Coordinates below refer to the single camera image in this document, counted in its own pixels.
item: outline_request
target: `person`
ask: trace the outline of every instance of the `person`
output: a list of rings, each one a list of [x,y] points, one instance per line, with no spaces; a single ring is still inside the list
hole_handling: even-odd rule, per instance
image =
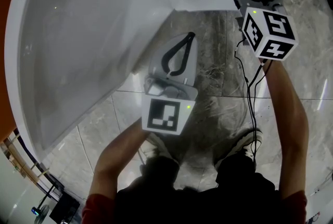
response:
[[[138,120],[100,155],[82,212],[82,223],[221,222],[305,223],[305,166],[309,127],[305,110],[279,61],[266,75],[281,144],[278,190],[255,172],[253,134],[245,133],[223,159],[216,160],[217,188],[175,190],[180,169],[166,151],[147,159],[142,176],[117,193],[120,172],[149,133]],[[264,135],[257,131],[257,150]]]

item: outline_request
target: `marble floor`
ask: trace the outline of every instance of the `marble floor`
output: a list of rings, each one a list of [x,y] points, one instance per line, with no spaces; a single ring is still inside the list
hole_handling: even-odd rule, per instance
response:
[[[310,142],[306,172],[309,195],[333,169],[333,15],[326,0],[285,0],[294,17],[300,45],[284,62],[309,119]],[[193,31],[199,42],[199,97],[181,136],[165,138],[173,155],[182,159],[175,188],[200,191],[216,186],[212,158],[226,153],[242,130],[250,128],[245,83],[233,51],[241,40],[234,11],[173,12],[125,83],[80,123],[43,161],[69,192],[85,200],[103,148],[140,117],[141,94],[151,53],[170,37]],[[259,62],[248,47],[238,52],[248,78]],[[281,149],[274,111],[265,80],[257,88],[255,114],[264,133],[257,153],[257,171],[279,182]],[[118,187],[140,175],[138,156],[121,173]]]

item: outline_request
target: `white cube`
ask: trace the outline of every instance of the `white cube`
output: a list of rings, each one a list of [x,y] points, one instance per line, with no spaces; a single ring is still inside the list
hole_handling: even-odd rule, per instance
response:
[[[180,135],[195,101],[142,94],[142,129]]]
[[[242,31],[259,58],[285,60],[298,46],[293,18],[275,11],[248,7]]]

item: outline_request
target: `orange wall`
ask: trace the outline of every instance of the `orange wall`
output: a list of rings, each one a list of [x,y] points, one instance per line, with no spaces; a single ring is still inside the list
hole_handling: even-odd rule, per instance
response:
[[[0,142],[16,128],[8,99],[5,78],[5,31],[11,0],[0,0]]]

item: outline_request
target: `sneaker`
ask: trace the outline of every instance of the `sneaker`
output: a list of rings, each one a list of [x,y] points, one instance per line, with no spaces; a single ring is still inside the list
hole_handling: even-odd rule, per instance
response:
[[[141,145],[138,154],[143,163],[146,163],[147,159],[156,156],[165,156],[179,164],[178,161],[171,156],[161,138],[153,133],[150,133],[146,141]]]
[[[262,132],[260,130],[257,130],[257,151],[259,147],[262,144]],[[222,159],[219,159],[215,164],[216,171],[219,169],[219,166],[221,162],[226,159],[228,156],[231,156],[236,153],[243,153],[245,156],[248,156],[252,160],[254,160],[254,150],[255,150],[255,142],[253,140],[253,130],[249,131],[248,133],[245,133],[236,143],[236,145],[231,149],[231,151],[228,153],[228,155]]]

